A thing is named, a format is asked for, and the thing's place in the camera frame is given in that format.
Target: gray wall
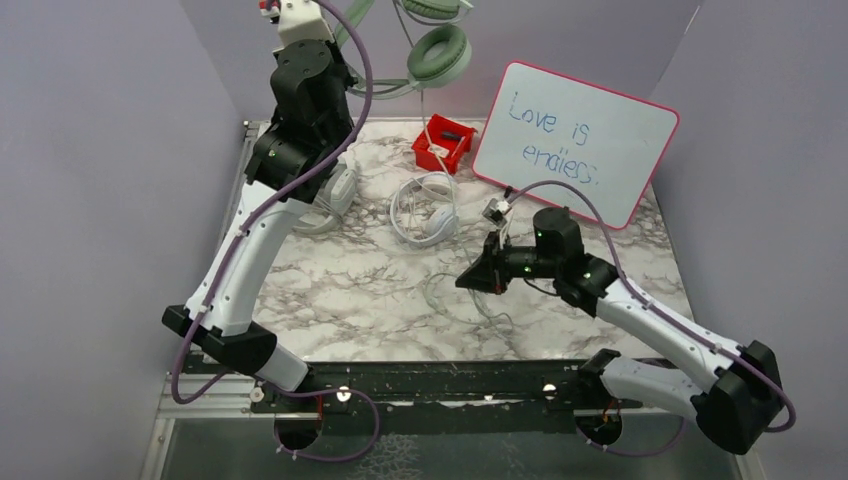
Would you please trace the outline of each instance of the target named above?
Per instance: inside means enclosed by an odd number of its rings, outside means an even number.
[[[654,182],[696,318],[778,355],[798,426],[770,480],[848,470],[848,2],[709,0],[653,99],[680,111]]]
[[[246,118],[271,115],[268,77],[276,27],[251,0],[180,0],[236,108]],[[333,0],[346,8],[352,0]],[[524,60],[646,97],[653,90],[700,0],[477,0],[461,24],[474,49],[462,78],[427,95],[428,112],[485,117],[504,67]],[[427,27],[412,22],[413,39]],[[378,78],[406,76],[409,47],[390,0],[377,0],[358,29]],[[345,58],[359,65],[348,42]],[[375,115],[420,115],[418,95],[378,102]],[[359,111],[359,103],[351,101]]]
[[[140,471],[240,117],[177,0],[0,2],[0,477]]]

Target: red box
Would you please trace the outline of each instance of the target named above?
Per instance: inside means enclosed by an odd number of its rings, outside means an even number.
[[[459,161],[462,160],[462,156],[471,151],[471,140],[474,138],[477,130],[436,114],[427,122],[427,131],[430,133],[430,139],[433,141],[433,144],[449,150],[450,153],[442,160],[445,162],[448,172],[451,175],[455,174],[457,167],[459,167]],[[442,138],[443,133],[452,133],[459,135],[461,138],[459,140]],[[442,171],[439,160],[429,151],[427,136],[424,135],[423,131],[412,144],[412,150],[415,151],[416,165],[433,172]]]

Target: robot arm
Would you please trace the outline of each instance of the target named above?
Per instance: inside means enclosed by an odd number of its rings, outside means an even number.
[[[244,230],[246,219],[284,186],[341,145],[353,130],[345,91],[353,77],[333,43],[315,2],[274,0],[284,47],[274,52],[271,89],[277,106],[271,126],[256,141],[245,170],[236,215],[201,285],[185,305],[168,307],[162,322],[185,337],[202,317],[191,341],[222,365],[296,389],[307,374],[303,360],[252,321],[262,283],[286,237],[330,178],[336,161],[283,196]],[[239,239],[238,246],[228,248]],[[204,305],[207,297],[212,302]]]
[[[778,386],[772,351],[759,342],[747,347],[720,337],[657,302],[613,265],[584,252],[580,227],[567,208],[544,208],[533,217],[536,245],[513,246],[502,230],[487,237],[483,253],[456,286],[503,294],[513,278],[550,278],[557,295],[571,306],[616,325],[671,361],[679,370],[640,363],[602,350],[581,369],[587,389],[600,399],[630,399],[695,421],[721,448],[748,451],[783,408],[780,398],[742,365],[718,350],[738,352]],[[624,282],[641,294],[638,301]],[[654,311],[670,315],[672,325]],[[681,333],[679,326],[707,336],[708,348]]]

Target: green headphones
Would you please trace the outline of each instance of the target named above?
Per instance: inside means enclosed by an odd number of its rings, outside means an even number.
[[[461,0],[391,1],[395,2],[395,8],[402,9],[412,20],[436,28],[421,37],[409,52],[406,59],[408,77],[375,80],[375,85],[388,88],[376,92],[374,98],[377,100],[397,98],[416,90],[443,87],[456,80],[471,62],[471,44],[468,43],[465,32],[454,23],[462,19],[459,18],[461,4],[466,9],[470,9],[471,5]],[[359,25],[373,4],[374,0],[355,0],[353,5],[345,11],[345,15],[354,26]],[[418,17],[442,22],[428,22]],[[334,33],[339,47],[349,38],[347,31],[341,25],[336,27]],[[433,55],[432,50],[437,45],[443,48]],[[358,78],[362,78],[355,70],[353,72]],[[362,88],[352,89],[351,92],[359,96],[365,94]]]

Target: marble table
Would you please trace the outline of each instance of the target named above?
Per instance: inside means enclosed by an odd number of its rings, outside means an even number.
[[[482,123],[467,124],[482,132]],[[420,121],[366,124],[342,157],[359,175],[359,191],[344,224],[323,235],[295,234],[286,240],[256,303],[257,322],[310,361],[589,358],[605,347],[631,357],[656,355],[624,331],[520,280],[504,295],[483,296],[492,312],[506,312],[511,321],[479,315],[469,293],[455,288],[449,276],[430,284],[438,311],[428,305],[424,287],[432,274],[457,275],[468,266],[460,240],[474,258],[480,253],[491,229],[480,213],[502,190],[474,177],[472,151],[456,175],[460,236],[424,249],[400,242],[389,226],[387,199],[401,182],[424,173],[410,148],[421,128]],[[426,200],[416,205],[422,219],[434,210]],[[531,199],[516,204],[510,228],[514,244],[533,243],[531,218],[540,207]],[[580,225],[587,251],[609,260],[601,230],[585,221]],[[613,237],[630,278],[690,316],[650,190],[632,224]]]

